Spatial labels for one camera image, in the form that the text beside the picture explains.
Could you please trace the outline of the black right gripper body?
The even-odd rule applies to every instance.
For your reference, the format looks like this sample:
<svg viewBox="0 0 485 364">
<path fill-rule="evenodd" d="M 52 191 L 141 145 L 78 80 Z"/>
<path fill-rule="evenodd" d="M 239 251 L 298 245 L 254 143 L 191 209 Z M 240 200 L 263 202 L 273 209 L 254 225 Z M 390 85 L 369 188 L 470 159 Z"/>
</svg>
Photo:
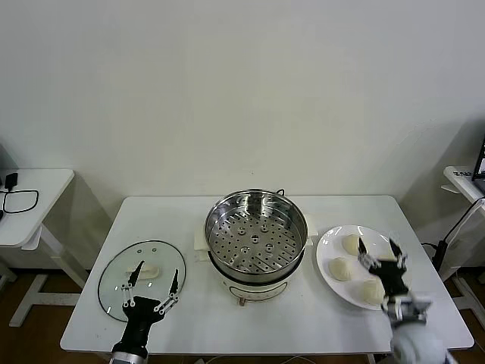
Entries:
<svg viewBox="0 0 485 364">
<path fill-rule="evenodd" d="M 377 260 L 371 265 L 369 272 L 380 279 L 386 298 L 406 295 L 409 292 L 409 288 L 402 279 L 407 272 L 404 263 Z"/>
</svg>

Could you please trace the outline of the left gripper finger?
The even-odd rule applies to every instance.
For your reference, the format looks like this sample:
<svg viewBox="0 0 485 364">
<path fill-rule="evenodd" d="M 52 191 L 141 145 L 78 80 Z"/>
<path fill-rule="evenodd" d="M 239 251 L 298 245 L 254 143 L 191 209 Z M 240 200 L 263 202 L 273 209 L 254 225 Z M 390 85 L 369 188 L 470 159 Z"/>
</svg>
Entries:
<svg viewBox="0 0 485 364">
<path fill-rule="evenodd" d="M 134 307 L 136 304 L 134 302 L 133 288 L 136 286 L 139 274 L 142 270 L 145 261 L 142 260 L 135 270 L 130 273 L 127 283 L 121 285 L 121 292 L 123 294 L 123 307 Z"/>
<path fill-rule="evenodd" d="M 156 312 L 158 314 L 165 314 L 169 310 L 171 310 L 176 303 L 179 301 L 178 297 L 178 287 L 179 287 L 179 281 L 178 281 L 178 275 L 179 275 L 179 270 L 176 268 L 174 277 L 171 283 L 171 288 L 169 290 L 168 297 L 164 300 L 162 300 L 154 309 L 153 312 Z"/>
</svg>

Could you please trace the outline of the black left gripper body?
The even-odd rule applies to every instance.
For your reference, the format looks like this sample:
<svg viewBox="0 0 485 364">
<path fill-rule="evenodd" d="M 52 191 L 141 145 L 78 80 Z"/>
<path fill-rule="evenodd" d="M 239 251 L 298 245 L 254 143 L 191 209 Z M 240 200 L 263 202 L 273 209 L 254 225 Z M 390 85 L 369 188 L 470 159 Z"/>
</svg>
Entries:
<svg viewBox="0 0 485 364">
<path fill-rule="evenodd" d="M 127 324 L 121 340 L 116 343 L 112 353 L 122 352 L 136 356 L 147 356 L 146 345 L 149 331 L 153 324 L 160 321 L 160 314 L 154 308 L 160 304 L 159 300 L 135 296 L 135 306 L 123 308 L 127 317 Z"/>
</svg>

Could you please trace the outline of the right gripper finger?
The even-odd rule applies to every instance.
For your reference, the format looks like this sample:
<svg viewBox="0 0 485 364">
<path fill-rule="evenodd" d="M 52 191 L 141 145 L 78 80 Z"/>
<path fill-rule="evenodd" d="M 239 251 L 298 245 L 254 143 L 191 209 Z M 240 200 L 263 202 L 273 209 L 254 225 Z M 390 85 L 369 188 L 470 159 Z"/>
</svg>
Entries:
<svg viewBox="0 0 485 364">
<path fill-rule="evenodd" d="M 358 261 L 367 270 L 373 270 L 380 267 L 380 262 L 368 254 L 368 250 L 360 237 L 358 239 Z"/>
<path fill-rule="evenodd" d="M 401 247 L 394 242 L 393 239 L 389 240 L 390 248 L 393 252 L 394 257 L 396 258 L 396 263 L 398 268 L 407 268 L 406 261 L 407 261 L 407 254 L 404 253 Z"/>
</svg>

